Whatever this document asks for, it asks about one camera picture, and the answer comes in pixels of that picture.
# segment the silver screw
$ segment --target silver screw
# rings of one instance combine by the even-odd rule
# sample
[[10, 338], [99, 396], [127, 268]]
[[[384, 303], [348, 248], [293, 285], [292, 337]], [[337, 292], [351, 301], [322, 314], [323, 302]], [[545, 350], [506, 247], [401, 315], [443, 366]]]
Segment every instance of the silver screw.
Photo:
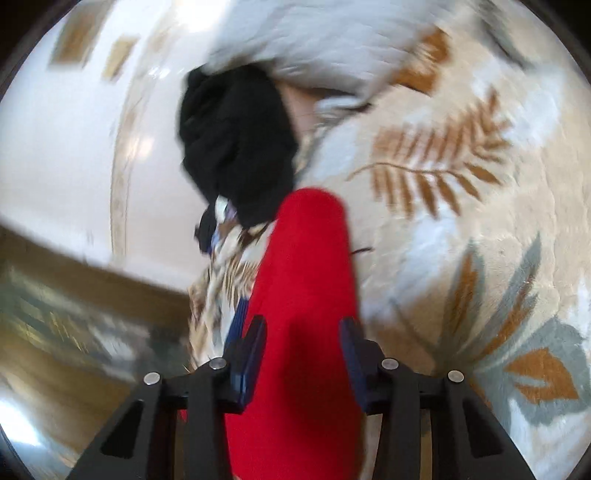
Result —
[[459, 370], [452, 370], [447, 374], [449, 380], [454, 383], [462, 383], [464, 381], [464, 374]]
[[224, 368], [226, 365], [228, 364], [228, 362], [226, 362], [222, 357], [218, 357], [218, 358], [212, 358], [209, 361], [209, 367], [212, 370], [221, 370], [222, 368]]
[[160, 381], [160, 374], [158, 372], [150, 372], [144, 377], [144, 383], [146, 385], [154, 385]]
[[382, 367], [386, 370], [396, 370], [400, 364], [394, 358], [384, 358], [382, 360]]

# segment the blue fabric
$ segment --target blue fabric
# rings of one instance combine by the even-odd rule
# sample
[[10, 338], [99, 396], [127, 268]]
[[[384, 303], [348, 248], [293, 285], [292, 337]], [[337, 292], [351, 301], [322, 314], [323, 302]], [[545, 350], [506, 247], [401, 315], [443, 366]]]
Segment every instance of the blue fabric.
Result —
[[248, 299], [241, 297], [234, 312], [234, 318], [232, 324], [228, 330], [228, 336], [226, 337], [225, 347], [228, 347], [231, 342], [242, 338], [242, 329], [244, 327], [244, 320], [246, 319], [246, 313], [248, 311]]

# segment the red fabric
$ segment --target red fabric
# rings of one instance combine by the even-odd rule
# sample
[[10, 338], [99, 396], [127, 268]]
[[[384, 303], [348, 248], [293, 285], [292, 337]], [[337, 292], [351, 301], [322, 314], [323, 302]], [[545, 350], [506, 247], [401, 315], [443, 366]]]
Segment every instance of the red fabric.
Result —
[[361, 411], [339, 344], [356, 316], [345, 211], [317, 189], [290, 194], [261, 262], [245, 331], [267, 320], [255, 395], [226, 416], [232, 470], [242, 480], [351, 480]]

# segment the white pillow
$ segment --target white pillow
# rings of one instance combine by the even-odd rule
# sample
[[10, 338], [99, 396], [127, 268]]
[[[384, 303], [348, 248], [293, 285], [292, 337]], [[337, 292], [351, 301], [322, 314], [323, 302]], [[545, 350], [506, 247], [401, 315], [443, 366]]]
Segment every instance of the white pillow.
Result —
[[453, 0], [236, 0], [204, 70], [261, 63], [301, 87], [339, 90], [316, 104], [340, 118], [380, 91]]

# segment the floral blanket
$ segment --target floral blanket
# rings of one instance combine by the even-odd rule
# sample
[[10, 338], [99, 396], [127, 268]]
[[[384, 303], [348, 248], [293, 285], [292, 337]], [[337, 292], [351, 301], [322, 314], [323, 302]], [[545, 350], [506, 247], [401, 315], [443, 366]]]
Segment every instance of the floral blanket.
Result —
[[591, 87], [534, 14], [496, 3], [531, 67], [460, 4], [301, 184], [348, 206], [369, 334], [416, 371], [464, 372], [536, 477], [559, 480], [591, 441]]

